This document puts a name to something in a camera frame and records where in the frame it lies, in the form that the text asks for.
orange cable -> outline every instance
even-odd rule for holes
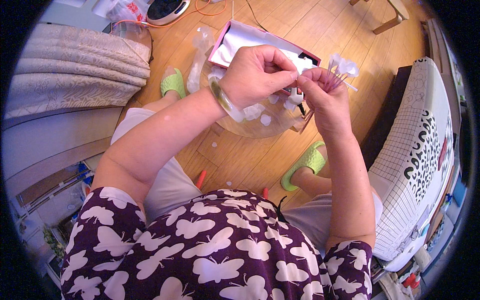
[[[225,1],[225,6],[223,7],[222,11],[220,12],[217,12],[217,13],[205,13],[205,12],[201,12],[200,10],[204,9],[205,7],[207,7],[207,5],[210,3],[211,0],[208,0],[207,4],[205,4],[204,6],[202,6],[201,8],[198,8],[197,6],[197,3],[198,3],[198,0],[195,0],[195,10],[194,11],[191,11],[187,14],[184,14],[183,16],[181,16],[180,18],[178,18],[177,20],[167,24],[167,25],[161,25],[161,26],[158,26],[158,25],[153,25],[153,24],[150,24],[148,22],[141,22],[141,21],[135,21],[135,20],[121,20],[121,21],[118,21],[115,23],[115,26],[122,23],[122,22],[133,22],[133,23],[136,23],[136,24],[147,24],[148,26],[151,26],[151,27],[155,27],[155,28],[163,28],[163,27],[168,27],[168,26],[172,26],[173,24],[175,24],[176,22],[180,21],[181,19],[183,19],[184,17],[188,16],[189,14],[191,13],[194,13],[194,12],[199,12],[201,13],[202,15],[205,15],[205,16],[216,16],[216,15],[219,15],[221,13],[223,13],[225,11],[225,9],[227,9],[227,0],[224,0]]]

gray shorts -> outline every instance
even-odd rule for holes
[[[127,131],[153,114],[155,112],[144,108],[129,109],[125,119],[113,133],[111,143],[113,144]],[[152,222],[158,216],[164,215],[200,195],[202,195],[202,192],[185,174],[177,160],[172,157],[158,172],[155,182],[145,198],[144,207],[147,222]],[[374,193],[373,200],[375,204],[375,220],[378,224],[383,206]],[[303,231],[322,256],[324,256],[325,243],[328,238],[331,212],[331,193],[318,195],[311,202],[300,207],[282,210],[285,219],[291,225]]]

patterned fabric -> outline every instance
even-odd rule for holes
[[[5,118],[59,108],[124,106],[150,76],[150,49],[89,29],[38,24],[10,84]]]
[[[441,199],[437,195],[450,176],[454,157],[451,120],[435,62],[427,57],[416,60],[392,129],[369,170],[370,184],[380,191],[384,206],[373,252],[385,261],[403,253],[397,270],[415,253],[410,252],[410,236],[425,210],[436,209]]]
[[[243,190],[192,199],[145,228],[125,192],[91,192],[63,263],[65,299],[369,299],[371,247],[346,241],[322,259],[275,206]]]

beige curtain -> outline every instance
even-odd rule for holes
[[[89,29],[38,24],[18,61],[5,118],[124,106],[150,76],[150,48]]]

purple butterfly print top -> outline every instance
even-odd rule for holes
[[[371,247],[322,258],[276,206],[244,190],[195,198],[145,227],[124,191],[92,191],[63,262],[65,299],[369,299]]]

